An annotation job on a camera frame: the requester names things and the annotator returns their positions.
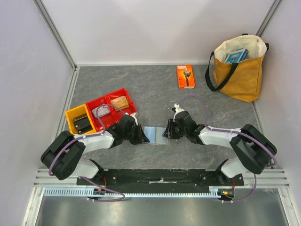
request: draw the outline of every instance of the orange box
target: orange box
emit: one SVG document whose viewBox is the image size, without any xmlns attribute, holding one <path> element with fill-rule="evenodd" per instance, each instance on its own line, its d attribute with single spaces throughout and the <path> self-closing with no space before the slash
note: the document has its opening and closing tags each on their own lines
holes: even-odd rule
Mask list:
<svg viewBox="0 0 301 226">
<path fill-rule="evenodd" d="M 195 87 L 192 65 L 177 65 L 178 84 L 180 89 Z"/>
</svg>

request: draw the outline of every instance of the gray floor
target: gray floor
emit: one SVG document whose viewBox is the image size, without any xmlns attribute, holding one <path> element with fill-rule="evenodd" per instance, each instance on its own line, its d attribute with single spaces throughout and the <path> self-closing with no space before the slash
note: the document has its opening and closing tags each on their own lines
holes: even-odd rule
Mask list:
<svg viewBox="0 0 301 226">
<path fill-rule="evenodd" d="M 36 226 L 288 226 L 277 189 L 256 190 L 244 202 L 132 198 L 93 203 L 85 197 L 44 197 Z M 250 192 L 236 189 L 237 198 Z"/>
<path fill-rule="evenodd" d="M 211 92 L 205 83 L 205 71 L 206 65 L 193 66 L 196 87 L 179 89 L 175 65 L 81 67 L 71 108 L 126 88 L 143 126 L 166 127 L 167 120 L 173 117 L 174 103 L 186 95 L 196 94 L 209 108 L 209 125 L 220 128 L 241 128 L 245 124 L 257 126 L 252 104 Z M 186 100 L 183 108 L 197 123 L 204 122 L 205 111 L 198 100 Z M 171 140 L 169 145 L 134 146 L 126 141 L 113 149 L 98 150 L 86 157 L 93 158 L 104 168 L 214 169 L 234 155 L 234 151 L 228 148 L 194 145 L 181 138 Z"/>
</svg>

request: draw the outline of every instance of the black strap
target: black strap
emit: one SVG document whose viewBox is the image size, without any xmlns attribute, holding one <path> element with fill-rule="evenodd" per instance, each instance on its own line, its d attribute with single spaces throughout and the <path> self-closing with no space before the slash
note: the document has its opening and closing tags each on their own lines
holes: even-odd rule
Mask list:
<svg viewBox="0 0 301 226">
<path fill-rule="evenodd" d="M 209 66 L 210 66 L 210 61 L 211 61 L 211 57 L 214 56 L 214 52 L 211 53 L 210 55 L 210 59 L 209 59 L 209 64 L 208 64 L 208 68 L 207 68 L 207 71 L 205 73 L 205 80 L 206 80 L 206 83 L 207 83 L 207 86 L 209 87 L 209 89 L 211 91 L 218 91 L 218 90 L 221 90 L 226 84 L 227 82 L 229 81 L 229 79 L 231 78 L 231 76 L 233 75 L 233 73 L 235 72 L 237 66 L 238 66 L 238 63 L 232 63 L 231 65 L 231 69 L 230 69 L 230 72 L 229 74 L 227 75 L 227 77 L 224 79 L 224 81 L 222 81 L 220 83 L 220 85 L 218 87 L 214 87 L 211 80 L 210 80 L 210 75 L 209 75 Z"/>
</svg>

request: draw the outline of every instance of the purple cable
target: purple cable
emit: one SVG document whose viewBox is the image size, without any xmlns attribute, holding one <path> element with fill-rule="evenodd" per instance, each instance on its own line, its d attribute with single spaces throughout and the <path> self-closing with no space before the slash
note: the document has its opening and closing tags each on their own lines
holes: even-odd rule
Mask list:
<svg viewBox="0 0 301 226">
<path fill-rule="evenodd" d="M 124 112 L 123 110 L 121 110 L 119 107 L 116 107 L 116 106 L 114 106 L 114 105 L 104 104 L 104 105 L 101 105 L 101 106 L 112 106 L 112 107 L 115 107 L 115 108 L 117 108 L 118 110 L 120 110 L 123 114 L 125 114 L 125 112 Z M 96 109 L 96 117 L 97 117 L 97 119 L 99 120 L 99 122 L 101 123 L 101 125 L 102 125 L 102 127 L 103 127 L 103 130 L 102 130 L 101 132 L 99 132 L 99 133 L 93 133 L 93 134 L 83 135 L 83 136 L 78 137 L 78 138 L 75 138 L 75 139 L 73 139 L 72 141 L 70 141 L 69 143 L 67 143 L 67 144 L 60 150 L 60 152 L 56 155 L 56 157 L 53 159 L 53 161 L 52 161 L 52 163 L 51 163 L 51 165 L 50 165 L 50 167 L 49 167 L 49 171 L 48 171 L 48 174 L 49 174 L 50 176 L 53 176 L 52 169 L 53 169 L 53 166 L 55 165 L 56 161 L 58 160 L 58 158 L 62 155 L 62 153 L 63 153 L 63 152 L 64 152 L 71 144 L 75 143 L 75 142 L 78 141 L 78 140 L 84 139 L 84 138 L 102 136 L 102 135 L 105 133 L 105 125 L 104 125 L 103 121 L 100 119 L 100 117 L 98 116 L 98 109 L 99 109 L 101 106 L 97 107 L 97 109 Z M 122 200 L 122 199 L 125 198 L 125 195 L 124 195 L 123 193 L 120 193 L 120 192 L 117 192 L 117 191 L 114 191 L 114 190 L 111 190 L 111 189 L 108 189 L 108 188 L 104 188 L 104 187 L 102 187 L 102 186 L 100 186 L 100 185 L 97 185 L 97 184 L 95 184 L 93 181 L 89 180 L 89 179 L 86 178 L 86 177 L 82 177 L 82 178 L 85 179 L 86 181 L 88 181 L 89 183 L 91 183 L 91 184 L 93 184 L 93 185 L 99 187 L 99 188 L 102 188 L 102 189 L 104 189 L 104 190 L 106 190 L 106 191 L 110 191 L 110 192 L 113 192 L 113 193 L 116 193 L 116 194 L 120 194 L 120 195 L 123 196 L 122 198 L 118 198 L 118 199 L 113 199 L 113 200 L 97 200 L 96 202 L 115 202 L 115 201 L 120 201 L 120 200 Z"/>
<path fill-rule="evenodd" d="M 209 111 L 208 111 L 208 108 L 206 107 L 205 102 L 203 101 L 203 99 L 201 97 L 199 97 L 197 95 L 188 95 L 188 96 L 184 97 L 182 100 L 180 100 L 179 104 L 181 102 L 183 102 L 184 100 L 190 98 L 190 97 L 196 97 L 202 103 L 202 105 L 203 105 L 203 107 L 204 107 L 204 109 L 206 111 L 206 118 L 205 118 L 205 123 L 204 124 L 205 124 L 205 127 L 207 129 L 209 129 L 211 131 L 216 131 L 216 132 L 228 132 L 228 133 L 236 133 L 236 134 L 242 135 L 242 136 L 244 136 L 244 137 L 252 140 L 255 144 L 259 145 L 263 150 L 265 150 L 269 154 L 269 156 L 274 161 L 274 163 L 270 164 L 269 166 L 274 166 L 274 165 L 277 164 L 277 160 L 276 160 L 275 156 L 269 151 L 269 149 L 266 148 L 262 143 L 260 143 L 258 140 L 254 139 L 253 137 L 251 137 L 251 136 L 249 136 L 249 135 L 247 135 L 245 133 L 238 132 L 238 131 L 232 131 L 232 130 L 229 130 L 229 129 L 215 129 L 215 128 L 209 127 L 208 123 L 207 123 L 208 122 Z M 233 202 L 240 202 L 240 201 L 246 200 L 246 199 L 250 198 L 254 194 L 254 192 L 256 190 L 256 186 L 257 186 L 257 178 L 256 178 L 256 175 L 254 174 L 254 187 L 253 187 L 251 193 L 247 197 L 242 198 L 242 199 L 237 199 L 237 200 L 234 200 L 234 201 L 224 201 L 224 202 L 225 203 L 233 203 Z"/>
<path fill-rule="evenodd" d="M 83 178 L 84 180 L 86 180 L 86 181 L 89 182 L 90 184 L 93 184 L 93 185 L 95 185 L 95 186 L 97 186 L 97 187 L 99 187 L 99 188 L 101 188 L 101 189 L 103 189 L 103 190 L 105 190 L 105 191 L 107 191 L 107 192 L 112 192 L 112 193 L 115 193 L 115 194 L 120 194 L 120 195 L 122 195 L 121 198 L 117 198 L 117 199 L 108 199 L 108 200 L 94 200 L 95 202 L 117 202 L 117 201 L 123 200 L 123 199 L 126 197 L 123 193 L 117 192 L 117 191 L 114 191 L 114 190 L 111 190 L 111 189 L 108 189 L 108 188 L 103 187 L 103 186 L 100 186 L 100 185 L 94 183 L 94 182 L 93 182 L 92 180 L 90 180 L 89 178 L 86 178 L 86 177 L 81 177 L 81 178 Z"/>
</svg>

